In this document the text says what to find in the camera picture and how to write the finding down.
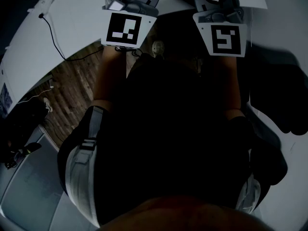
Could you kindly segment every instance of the person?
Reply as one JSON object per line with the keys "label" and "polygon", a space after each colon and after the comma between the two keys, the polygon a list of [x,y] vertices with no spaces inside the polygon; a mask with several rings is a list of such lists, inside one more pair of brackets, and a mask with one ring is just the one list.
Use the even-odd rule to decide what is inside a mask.
{"label": "person", "polygon": [[126,54],[104,48],[92,106],[58,153],[65,192],[101,230],[271,230],[243,212],[258,191],[236,58],[209,58],[200,77],[163,49],[126,78]]}

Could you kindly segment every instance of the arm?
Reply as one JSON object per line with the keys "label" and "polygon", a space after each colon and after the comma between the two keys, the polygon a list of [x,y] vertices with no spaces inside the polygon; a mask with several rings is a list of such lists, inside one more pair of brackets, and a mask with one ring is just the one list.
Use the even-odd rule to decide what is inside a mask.
{"label": "arm", "polygon": [[105,46],[97,73],[92,105],[112,110],[113,102],[126,79],[126,54]]}
{"label": "arm", "polygon": [[228,120],[244,116],[241,111],[241,95],[237,79],[235,57],[218,57],[214,61],[214,86],[219,108]]}

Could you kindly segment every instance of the wooden floor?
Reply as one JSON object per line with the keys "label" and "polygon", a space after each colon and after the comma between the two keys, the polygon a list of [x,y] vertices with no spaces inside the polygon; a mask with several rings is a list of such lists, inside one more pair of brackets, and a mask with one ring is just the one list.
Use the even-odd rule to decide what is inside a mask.
{"label": "wooden floor", "polygon": [[[156,25],[153,27],[143,43],[141,47],[143,52],[151,53],[152,43],[159,39],[156,27]],[[82,58],[101,48],[101,44],[95,42],[73,55],[70,59]],[[42,101],[44,97],[47,97],[53,107],[53,112],[48,113],[47,119],[45,119],[42,125],[58,147],[76,128],[91,104],[101,55],[102,51],[81,61],[62,62],[51,71],[54,88],[38,97]],[[180,56],[171,55],[169,56],[170,58],[186,64],[195,71],[198,71],[200,68],[195,57],[181,59]],[[136,60],[137,57],[132,56],[130,52],[127,53],[127,74]],[[49,88],[49,84],[45,82],[33,89],[28,96],[39,95],[42,91]]]}

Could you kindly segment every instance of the shoe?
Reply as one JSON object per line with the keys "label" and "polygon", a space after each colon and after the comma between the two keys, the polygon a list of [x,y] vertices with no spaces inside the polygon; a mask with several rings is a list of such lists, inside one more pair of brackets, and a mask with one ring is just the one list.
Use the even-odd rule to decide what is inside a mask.
{"label": "shoe", "polygon": [[157,56],[161,56],[162,58],[163,57],[163,54],[165,52],[165,45],[164,45],[164,42],[161,41],[161,40],[157,40],[153,43],[152,45],[152,52],[153,52],[153,55],[154,57],[156,58]]}
{"label": "shoe", "polygon": [[53,108],[50,105],[50,101],[48,98],[44,98],[45,109],[48,109],[48,113],[53,111]]}

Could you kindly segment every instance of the white table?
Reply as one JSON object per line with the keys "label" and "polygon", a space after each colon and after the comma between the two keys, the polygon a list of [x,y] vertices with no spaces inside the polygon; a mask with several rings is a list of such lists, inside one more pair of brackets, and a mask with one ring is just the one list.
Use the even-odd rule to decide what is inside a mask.
{"label": "white table", "polygon": [[[241,6],[266,7],[264,0],[240,0]],[[101,37],[104,0],[54,0],[46,19],[56,44],[68,58]],[[193,9],[182,0],[160,0],[160,15]],[[63,59],[55,49],[49,28],[36,6],[17,30],[0,65],[0,88],[6,83],[12,99],[9,112],[44,75]]]}

